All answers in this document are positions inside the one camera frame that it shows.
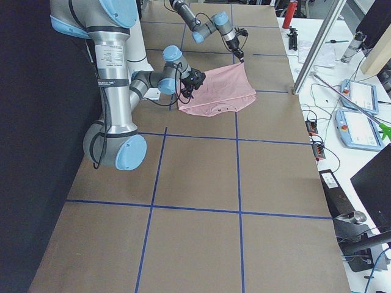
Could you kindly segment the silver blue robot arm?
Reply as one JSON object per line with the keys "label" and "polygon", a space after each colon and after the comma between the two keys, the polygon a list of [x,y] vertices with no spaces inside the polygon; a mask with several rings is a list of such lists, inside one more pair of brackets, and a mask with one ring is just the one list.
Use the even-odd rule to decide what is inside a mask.
{"label": "silver blue robot arm", "polygon": [[128,61],[145,51],[135,1],[51,1],[50,13],[55,31],[94,42],[92,65],[103,111],[84,136],[85,155],[95,168],[134,170],[147,143],[132,121],[133,110],[150,89],[173,95],[182,85],[181,93],[190,97],[205,73],[192,68],[175,45],[163,51],[162,71],[146,71],[145,61]]}
{"label": "silver blue robot arm", "polygon": [[213,16],[204,13],[194,14],[185,1],[169,1],[174,12],[179,14],[192,32],[192,38],[196,43],[203,43],[213,33],[218,32],[226,49],[231,52],[241,63],[244,62],[243,46],[239,37],[248,37],[248,31],[244,28],[233,27],[226,12],[219,12]]}

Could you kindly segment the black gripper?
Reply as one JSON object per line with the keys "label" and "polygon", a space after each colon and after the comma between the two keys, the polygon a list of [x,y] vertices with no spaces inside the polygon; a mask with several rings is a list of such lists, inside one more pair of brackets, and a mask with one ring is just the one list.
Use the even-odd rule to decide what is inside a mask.
{"label": "black gripper", "polygon": [[205,73],[197,69],[191,69],[188,71],[188,75],[183,78],[181,77],[181,82],[184,85],[184,88],[181,89],[181,95],[184,98],[193,99],[193,91],[198,90],[199,87],[203,84],[205,80]]}
{"label": "black gripper", "polygon": [[248,37],[248,31],[245,28],[233,27],[227,32],[222,32],[222,39],[228,47],[228,50],[235,55],[241,62],[244,62],[244,52],[240,46],[238,37]]}

